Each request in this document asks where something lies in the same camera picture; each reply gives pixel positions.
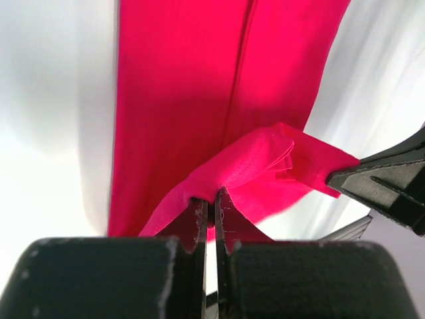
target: white background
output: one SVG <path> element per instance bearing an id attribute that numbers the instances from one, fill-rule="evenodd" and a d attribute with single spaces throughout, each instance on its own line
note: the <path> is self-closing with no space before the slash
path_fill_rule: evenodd
<path id="1" fill-rule="evenodd" d="M 116 0 L 0 1 L 0 291 L 35 239 L 106 231 L 117 10 Z M 306 132 L 359 158 L 413 134 L 425 120 L 424 48 L 424 2 L 352 0 Z M 316 239 L 367 212 L 312 193 L 260 228 Z"/>

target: white fabric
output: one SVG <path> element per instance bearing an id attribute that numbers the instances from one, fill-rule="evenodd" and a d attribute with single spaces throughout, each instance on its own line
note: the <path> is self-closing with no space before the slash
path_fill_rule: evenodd
<path id="1" fill-rule="evenodd" d="M 35 239 L 105 233 L 117 8 L 117 0 L 0 1 L 0 290 Z M 424 48 L 423 2 L 352 0 L 307 133 L 361 158 L 417 131 Z M 277 239 L 314 239 L 367 211 L 312 193 L 260 228 Z"/>

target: folded red cloth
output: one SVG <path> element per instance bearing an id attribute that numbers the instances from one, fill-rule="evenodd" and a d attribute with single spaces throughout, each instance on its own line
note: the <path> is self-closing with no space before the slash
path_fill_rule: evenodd
<path id="1" fill-rule="evenodd" d="M 348 3 L 122 0 L 108 234 L 153 235 L 219 185 L 253 222 L 329 192 L 356 161 L 299 130 Z"/>

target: red fabric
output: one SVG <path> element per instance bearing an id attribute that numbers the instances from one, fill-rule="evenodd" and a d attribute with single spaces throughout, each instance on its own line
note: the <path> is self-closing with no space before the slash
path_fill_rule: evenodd
<path id="1" fill-rule="evenodd" d="M 303 134 L 348 0 L 122 0 L 109 235 L 227 186 L 252 222 L 358 161 Z"/>

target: red cloth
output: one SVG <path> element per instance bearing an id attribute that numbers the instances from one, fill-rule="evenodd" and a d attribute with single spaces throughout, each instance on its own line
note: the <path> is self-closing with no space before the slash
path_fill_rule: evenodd
<path id="1" fill-rule="evenodd" d="M 154 235 L 221 186 L 252 222 L 336 196 L 324 178 L 358 161 L 300 130 L 348 3 L 122 0 L 108 234 Z"/>

